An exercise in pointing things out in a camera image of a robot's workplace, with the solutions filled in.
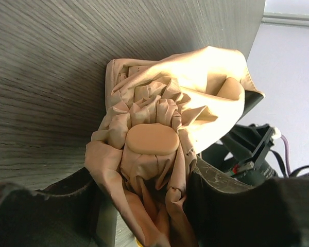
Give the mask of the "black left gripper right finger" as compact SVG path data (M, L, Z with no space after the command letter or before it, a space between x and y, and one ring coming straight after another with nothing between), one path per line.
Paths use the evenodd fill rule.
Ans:
M198 159L184 208L201 246L309 246L309 178L251 187Z

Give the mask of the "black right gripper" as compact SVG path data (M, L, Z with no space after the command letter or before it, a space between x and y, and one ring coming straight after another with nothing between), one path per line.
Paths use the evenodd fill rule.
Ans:
M277 172L266 161L273 134L268 124L235 125L218 143L202 151L195 186L275 187Z

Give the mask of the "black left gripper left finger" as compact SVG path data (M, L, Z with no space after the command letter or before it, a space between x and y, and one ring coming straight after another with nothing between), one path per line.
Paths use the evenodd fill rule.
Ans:
M85 168L44 190L0 182L0 246L91 246L96 195Z

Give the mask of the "cream folding umbrella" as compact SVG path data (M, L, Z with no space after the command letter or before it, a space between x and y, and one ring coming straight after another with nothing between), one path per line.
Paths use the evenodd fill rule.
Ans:
M227 134L256 87L238 50L113 59L106 115L84 165L143 246L197 246L183 210L197 155Z

